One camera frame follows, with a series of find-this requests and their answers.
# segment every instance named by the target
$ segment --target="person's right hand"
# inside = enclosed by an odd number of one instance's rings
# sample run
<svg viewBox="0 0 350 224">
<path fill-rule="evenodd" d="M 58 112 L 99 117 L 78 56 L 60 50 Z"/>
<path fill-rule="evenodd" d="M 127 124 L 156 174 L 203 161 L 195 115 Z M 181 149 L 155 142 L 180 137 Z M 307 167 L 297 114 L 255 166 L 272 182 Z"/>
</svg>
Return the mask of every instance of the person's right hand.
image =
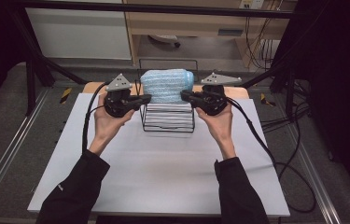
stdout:
<svg viewBox="0 0 350 224">
<path fill-rule="evenodd" d="M 207 115 L 199 107 L 195 108 L 198 116 L 207 124 L 210 134 L 216 140 L 220 147 L 223 159 L 236 157 L 235 148 L 232 142 L 232 111 L 231 105 L 228 104 L 223 111 L 215 116 Z"/>
<path fill-rule="evenodd" d="M 90 146 L 90 151 L 96 155 L 102 154 L 108 143 L 117 135 L 125 122 L 132 118 L 134 110 L 128 111 L 123 118 L 113 118 L 105 111 L 105 97 L 107 92 L 99 95 L 98 107 L 95 111 L 95 137 Z"/>
</svg>

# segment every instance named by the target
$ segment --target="black sleeve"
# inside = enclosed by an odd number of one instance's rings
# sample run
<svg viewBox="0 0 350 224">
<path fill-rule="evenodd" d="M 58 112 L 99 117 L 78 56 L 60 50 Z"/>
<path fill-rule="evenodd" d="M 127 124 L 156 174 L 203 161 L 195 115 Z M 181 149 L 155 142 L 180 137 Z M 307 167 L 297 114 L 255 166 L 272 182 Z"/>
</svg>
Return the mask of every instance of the black sleeve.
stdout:
<svg viewBox="0 0 350 224">
<path fill-rule="evenodd" d="M 269 223 L 261 199 L 250 185 L 239 158 L 215 163 L 222 224 Z"/>
<path fill-rule="evenodd" d="M 43 202 L 37 224 L 86 224 L 110 166 L 85 151 L 70 175 Z"/>
</svg>

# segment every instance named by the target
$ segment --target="white cabinet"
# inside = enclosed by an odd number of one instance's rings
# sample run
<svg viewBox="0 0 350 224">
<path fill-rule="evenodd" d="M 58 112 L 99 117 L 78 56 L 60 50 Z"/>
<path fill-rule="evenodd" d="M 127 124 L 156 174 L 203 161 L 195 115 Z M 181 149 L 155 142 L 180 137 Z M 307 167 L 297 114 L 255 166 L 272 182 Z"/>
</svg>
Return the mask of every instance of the white cabinet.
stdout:
<svg viewBox="0 0 350 224">
<path fill-rule="evenodd" d="M 121 0 L 77 1 L 121 3 Z M 47 57 L 131 59 L 123 12 L 40 8 L 26 10 L 40 48 Z"/>
</svg>

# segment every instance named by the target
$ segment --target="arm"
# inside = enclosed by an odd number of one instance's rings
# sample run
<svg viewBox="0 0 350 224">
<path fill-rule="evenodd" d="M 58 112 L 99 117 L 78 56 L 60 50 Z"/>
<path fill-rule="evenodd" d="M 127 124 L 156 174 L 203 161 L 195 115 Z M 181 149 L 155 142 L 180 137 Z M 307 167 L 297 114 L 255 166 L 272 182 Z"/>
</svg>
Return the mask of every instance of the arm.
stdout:
<svg viewBox="0 0 350 224">
<path fill-rule="evenodd" d="M 231 105 L 227 105 L 216 116 L 208 116 L 200 108 L 196 108 L 196 111 L 206 122 L 223 157 L 222 162 L 215 163 L 222 223 L 269 223 L 262 202 L 250 185 L 245 169 L 236 156 L 231 137 Z"/>
<path fill-rule="evenodd" d="M 105 94 L 99 96 L 98 106 L 103 105 Z M 95 136 L 90 150 L 85 151 L 70 175 L 43 202 L 38 224 L 88 222 L 91 210 L 99 196 L 101 182 L 110 166 L 99 156 L 116 136 L 120 127 L 130 120 L 133 110 L 123 118 L 115 119 L 103 107 L 94 114 Z"/>
</svg>

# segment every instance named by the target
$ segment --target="black controller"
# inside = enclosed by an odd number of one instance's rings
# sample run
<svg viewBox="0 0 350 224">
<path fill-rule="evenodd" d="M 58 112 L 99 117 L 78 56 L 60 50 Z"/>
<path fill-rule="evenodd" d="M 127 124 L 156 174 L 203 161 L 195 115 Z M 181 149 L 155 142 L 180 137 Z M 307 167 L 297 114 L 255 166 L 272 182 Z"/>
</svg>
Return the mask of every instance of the black controller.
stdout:
<svg viewBox="0 0 350 224">
<path fill-rule="evenodd" d="M 222 85 L 204 85 L 201 92 L 182 91 L 181 99 L 189 102 L 192 108 L 199 107 L 207 115 L 219 114 L 227 106 L 227 97 Z"/>
<path fill-rule="evenodd" d="M 122 118 L 130 110 L 139 110 L 151 101 L 151 95 L 130 95 L 130 90 L 109 91 L 105 98 L 105 111 L 114 118 Z"/>
<path fill-rule="evenodd" d="M 201 92 L 182 91 L 180 92 L 181 99 L 189 102 L 192 108 L 199 107 L 206 114 L 214 116 L 227 106 L 223 85 L 238 84 L 241 81 L 239 77 L 225 77 L 212 73 L 201 80 L 201 83 L 204 84 Z"/>
<path fill-rule="evenodd" d="M 141 105 L 149 104 L 151 95 L 131 95 L 132 84 L 119 74 L 107 87 L 105 111 L 114 118 L 122 118 L 130 110 L 139 110 Z"/>
</svg>

